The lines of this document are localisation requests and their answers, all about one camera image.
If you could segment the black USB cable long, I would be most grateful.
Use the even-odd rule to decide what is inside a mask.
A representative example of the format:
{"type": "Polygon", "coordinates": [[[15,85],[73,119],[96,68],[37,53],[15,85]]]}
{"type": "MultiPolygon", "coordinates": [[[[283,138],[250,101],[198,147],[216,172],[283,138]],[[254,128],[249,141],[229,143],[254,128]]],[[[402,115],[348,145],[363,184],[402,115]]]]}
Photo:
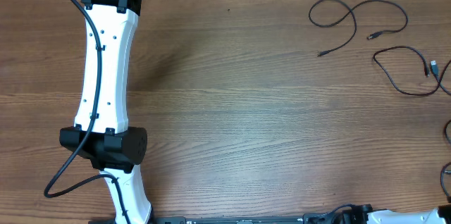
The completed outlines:
{"type": "Polygon", "coordinates": [[[358,27],[358,24],[357,24],[357,18],[356,18],[356,16],[355,16],[354,11],[355,11],[356,8],[358,8],[358,7],[360,7],[360,6],[363,6],[364,4],[370,4],[370,3],[389,4],[389,5],[391,5],[391,6],[394,6],[394,7],[397,8],[397,9],[399,9],[399,10],[402,12],[403,16],[404,16],[404,25],[403,25],[401,28],[396,29],[396,30],[380,30],[380,31],[374,32],[374,33],[370,34],[370,35],[367,37],[368,40],[375,39],[375,38],[380,37],[381,35],[384,35],[384,34],[394,34],[394,33],[401,32],[401,31],[403,31],[403,30],[408,26],[408,23],[409,23],[409,16],[407,15],[407,12],[406,12],[406,11],[403,9],[403,7],[401,7],[399,4],[397,4],[397,3],[395,3],[395,2],[392,2],[392,1],[387,1],[387,0],[365,0],[365,1],[362,1],[362,2],[358,3],[357,5],[355,5],[355,6],[353,6],[353,7],[351,8],[348,4],[346,4],[346,3],[345,3],[344,1],[342,1],[342,0],[318,0],[318,1],[316,1],[316,2],[311,6],[311,8],[309,9],[309,12],[308,12],[308,18],[309,18],[309,21],[310,21],[313,25],[315,25],[315,26],[317,26],[317,27],[321,27],[321,28],[335,27],[336,25],[340,24],[344,19],[346,19],[346,17],[349,16],[349,15],[351,16],[352,22],[353,22],[353,25],[354,25],[353,33],[352,33],[352,35],[350,36],[350,38],[349,38],[346,42],[344,42],[343,44],[341,44],[340,46],[337,46],[337,47],[335,47],[335,48],[328,49],[328,50],[325,50],[325,51],[319,51],[319,52],[317,53],[317,56],[318,56],[318,57],[322,57],[322,56],[325,56],[325,55],[327,55],[327,54],[329,54],[329,53],[332,53],[332,52],[334,52],[334,51],[337,51],[338,49],[341,49],[341,48],[343,48],[344,46],[346,46],[348,43],[350,43],[350,42],[354,39],[354,37],[355,37],[355,35],[356,35],[356,33],[357,33],[357,27],[358,27]],[[322,3],[325,2],[325,1],[332,1],[332,2],[338,3],[338,4],[340,4],[341,6],[345,7],[345,8],[347,9],[346,14],[345,14],[343,17],[341,17],[340,19],[338,19],[338,20],[336,20],[335,22],[333,22],[333,23],[329,23],[329,24],[320,24],[320,23],[316,22],[316,21],[312,18],[312,16],[311,16],[312,11],[313,11],[319,4],[322,4],[322,3]]]}

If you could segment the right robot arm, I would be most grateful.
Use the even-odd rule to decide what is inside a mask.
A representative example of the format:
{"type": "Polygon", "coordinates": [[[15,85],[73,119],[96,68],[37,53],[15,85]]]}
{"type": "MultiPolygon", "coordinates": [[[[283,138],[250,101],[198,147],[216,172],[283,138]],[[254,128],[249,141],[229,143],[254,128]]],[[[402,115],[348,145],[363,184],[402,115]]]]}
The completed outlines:
{"type": "Polygon", "coordinates": [[[352,206],[333,219],[343,224],[450,224],[450,205],[430,211],[400,213],[388,209],[373,209],[372,205],[352,206]]]}

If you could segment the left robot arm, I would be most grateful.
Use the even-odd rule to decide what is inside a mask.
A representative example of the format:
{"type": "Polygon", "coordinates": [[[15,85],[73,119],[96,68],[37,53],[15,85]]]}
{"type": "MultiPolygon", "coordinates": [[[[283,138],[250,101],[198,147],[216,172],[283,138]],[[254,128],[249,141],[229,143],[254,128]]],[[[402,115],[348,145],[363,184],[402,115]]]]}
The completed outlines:
{"type": "Polygon", "coordinates": [[[72,152],[44,190],[49,190],[69,164],[80,156],[99,172],[68,189],[103,179],[116,215],[111,223],[151,223],[141,163],[147,150],[147,131],[131,127],[127,112],[130,49],[142,0],[71,0],[85,17],[86,60],[82,95],[74,123],[61,129],[59,141],[72,152]]]}

